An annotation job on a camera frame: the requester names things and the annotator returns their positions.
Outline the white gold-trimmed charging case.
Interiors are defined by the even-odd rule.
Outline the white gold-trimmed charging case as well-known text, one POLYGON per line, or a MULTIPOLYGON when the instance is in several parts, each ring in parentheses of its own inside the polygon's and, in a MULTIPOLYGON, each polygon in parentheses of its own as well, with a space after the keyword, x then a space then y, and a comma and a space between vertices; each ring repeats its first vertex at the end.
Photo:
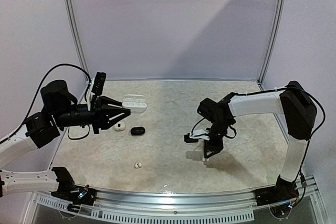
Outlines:
POLYGON ((119 122, 117 124, 114 125, 114 130, 116 132, 121 132, 125 130, 125 123, 124 122, 119 122))

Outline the black earbud charging case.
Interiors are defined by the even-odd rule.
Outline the black earbud charging case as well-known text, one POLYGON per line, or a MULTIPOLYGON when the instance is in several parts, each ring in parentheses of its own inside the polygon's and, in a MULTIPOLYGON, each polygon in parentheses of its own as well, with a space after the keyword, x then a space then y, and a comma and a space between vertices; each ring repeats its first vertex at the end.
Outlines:
POLYGON ((133 127, 130 130, 130 133, 132 136, 140 136, 140 135, 144 135, 145 134, 145 128, 142 126, 139 127, 133 127))

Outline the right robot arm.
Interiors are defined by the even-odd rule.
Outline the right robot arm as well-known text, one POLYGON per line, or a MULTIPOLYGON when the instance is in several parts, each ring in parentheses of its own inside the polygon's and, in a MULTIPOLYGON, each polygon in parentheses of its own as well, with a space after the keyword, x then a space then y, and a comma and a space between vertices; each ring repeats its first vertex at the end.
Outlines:
POLYGON ((236 118, 255 114, 282 114, 285 117, 288 147, 285 161, 279 175, 278 185, 271 190, 276 201, 291 194, 293 183, 302 168, 313 135, 317 106, 313 97, 297 81, 272 90, 253 93, 232 92, 216 102, 206 98, 200 102, 197 112, 211 122, 206 130, 191 129, 191 140, 204 141, 204 158, 220 153, 224 148, 223 138, 229 138, 236 118))

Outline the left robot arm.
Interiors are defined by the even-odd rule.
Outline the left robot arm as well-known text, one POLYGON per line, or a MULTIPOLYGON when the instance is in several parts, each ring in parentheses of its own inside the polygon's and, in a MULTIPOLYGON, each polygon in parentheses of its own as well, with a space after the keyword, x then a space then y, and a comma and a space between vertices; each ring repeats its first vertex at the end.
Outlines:
MULTIPOLYGON (((1 139, 1 167, 22 155, 40 149, 60 136, 66 127, 88 126, 95 134, 108 130, 131 114, 122 102, 102 96, 103 84, 94 90, 89 104, 80 104, 66 81, 55 80, 41 89, 43 109, 24 120, 23 125, 1 139)), ((1 169, 1 196, 49 191, 67 200, 83 198, 86 187, 77 187, 64 167, 39 172, 10 172, 1 169)))

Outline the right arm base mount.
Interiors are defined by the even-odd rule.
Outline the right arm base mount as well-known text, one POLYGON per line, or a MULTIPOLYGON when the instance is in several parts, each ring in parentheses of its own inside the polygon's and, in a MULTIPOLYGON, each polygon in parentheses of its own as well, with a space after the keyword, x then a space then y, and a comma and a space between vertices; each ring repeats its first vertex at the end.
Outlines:
POLYGON ((305 195, 307 182, 305 178, 301 181, 303 187, 303 193, 299 197, 299 191, 296 187, 296 182, 288 182, 278 176, 276 184, 274 186, 264 187, 253 190, 254 199, 257 202, 257 206, 270 205, 290 199, 295 199, 292 205, 297 205, 302 197, 305 195))

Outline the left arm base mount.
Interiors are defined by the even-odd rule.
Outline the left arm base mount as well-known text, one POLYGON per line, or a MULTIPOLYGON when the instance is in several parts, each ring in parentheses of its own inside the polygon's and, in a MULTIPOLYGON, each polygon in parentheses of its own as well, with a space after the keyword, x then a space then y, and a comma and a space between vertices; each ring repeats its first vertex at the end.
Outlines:
POLYGON ((92 206, 96 200, 97 190, 89 185, 84 187, 73 183, 59 184, 56 191, 51 192, 53 197, 70 201, 73 205, 92 206))

